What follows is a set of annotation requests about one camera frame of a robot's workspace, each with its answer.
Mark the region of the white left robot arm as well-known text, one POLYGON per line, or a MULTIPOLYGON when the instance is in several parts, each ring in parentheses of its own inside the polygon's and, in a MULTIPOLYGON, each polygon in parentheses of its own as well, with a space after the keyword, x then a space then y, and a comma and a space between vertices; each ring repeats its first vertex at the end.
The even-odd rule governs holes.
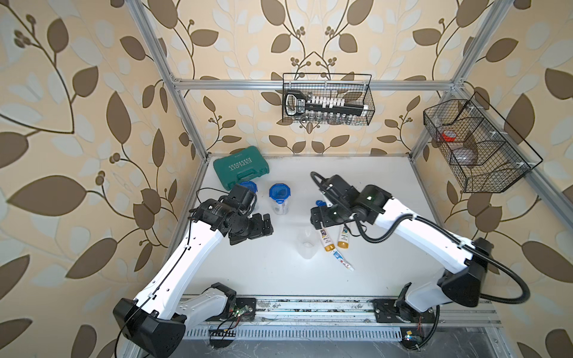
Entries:
POLYGON ((241 205, 209 199, 192 209, 183 239, 158 274, 135 298, 122 298, 114 307, 120 335, 149 357, 170 357, 187 329, 230 312, 236 292, 220 283, 180 302, 207 255, 225 237, 236 245, 272 233, 269 214, 246 214, 241 205))

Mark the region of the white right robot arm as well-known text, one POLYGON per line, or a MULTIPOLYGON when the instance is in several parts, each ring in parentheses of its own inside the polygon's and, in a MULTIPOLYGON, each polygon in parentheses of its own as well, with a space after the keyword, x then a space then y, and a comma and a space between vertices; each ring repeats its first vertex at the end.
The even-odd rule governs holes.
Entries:
POLYGON ((476 307, 481 299, 502 304, 523 304, 531 297, 525 281, 491 256, 493 246, 480 238, 470 240, 453 234, 430 219, 418 215, 386 192, 362 193, 350 204, 329 198, 310 211, 310 222, 317 229, 355 222, 360 236, 380 244, 392 235, 407 240, 434 258, 443 267, 425 283, 406 284, 397 307, 424 313, 442 304, 476 307), (482 291, 489 266, 509 276, 521 289, 516 298, 488 295, 482 291))

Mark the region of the clear plastic container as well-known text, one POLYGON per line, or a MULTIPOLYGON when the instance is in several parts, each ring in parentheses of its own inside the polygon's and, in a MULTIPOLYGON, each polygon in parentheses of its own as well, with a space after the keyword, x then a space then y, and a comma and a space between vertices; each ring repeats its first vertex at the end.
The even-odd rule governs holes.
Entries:
POLYGON ((272 200, 272 209, 276 215, 286 215, 289 210, 287 199, 272 200))
POLYGON ((300 257, 311 260, 319 249, 316 231, 313 228, 300 228, 296 236, 296 250, 300 257))

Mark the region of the white bottle purple label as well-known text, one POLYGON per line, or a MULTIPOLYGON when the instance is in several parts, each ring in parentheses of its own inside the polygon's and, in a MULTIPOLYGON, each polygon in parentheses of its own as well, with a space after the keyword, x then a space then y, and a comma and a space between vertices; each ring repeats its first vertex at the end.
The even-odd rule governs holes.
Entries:
POLYGON ((325 228, 321 228, 319 230, 319 235, 322 246, 326 250, 326 252, 330 252, 336 248, 333 240, 331 239, 325 228))

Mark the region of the blue lid front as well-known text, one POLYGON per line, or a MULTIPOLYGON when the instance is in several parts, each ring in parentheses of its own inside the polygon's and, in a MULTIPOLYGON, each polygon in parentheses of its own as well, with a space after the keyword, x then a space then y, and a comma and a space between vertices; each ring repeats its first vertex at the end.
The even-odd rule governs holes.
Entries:
POLYGON ((275 203, 283 204, 291 197, 291 190, 285 183, 276 183, 269 188, 269 197, 275 203))

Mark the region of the white shampoo bottle gold cap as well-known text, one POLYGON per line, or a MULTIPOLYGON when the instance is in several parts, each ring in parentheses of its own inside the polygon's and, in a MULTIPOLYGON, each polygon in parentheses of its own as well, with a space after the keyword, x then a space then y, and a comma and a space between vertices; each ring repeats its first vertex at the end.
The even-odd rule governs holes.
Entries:
POLYGON ((340 235, 337 240, 337 246, 341 249, 347 249, 349 247, 351 233, 346 225, 343 225, 340 231, 340 235))

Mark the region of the toothpaste tube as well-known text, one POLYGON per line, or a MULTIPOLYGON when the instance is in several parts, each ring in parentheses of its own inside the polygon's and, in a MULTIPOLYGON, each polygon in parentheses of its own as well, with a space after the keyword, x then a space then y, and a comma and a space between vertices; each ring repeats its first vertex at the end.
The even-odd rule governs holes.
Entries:
POLYGON ((334 258, 338 262, 340 262, 346 269, 348 269, 350 271, 355 270, 354 267, 349 262, 346 261, 346 259, 343 257, 343 255, 337 249, 334 249, 332 251, 332 254, 333 254, 334 258))

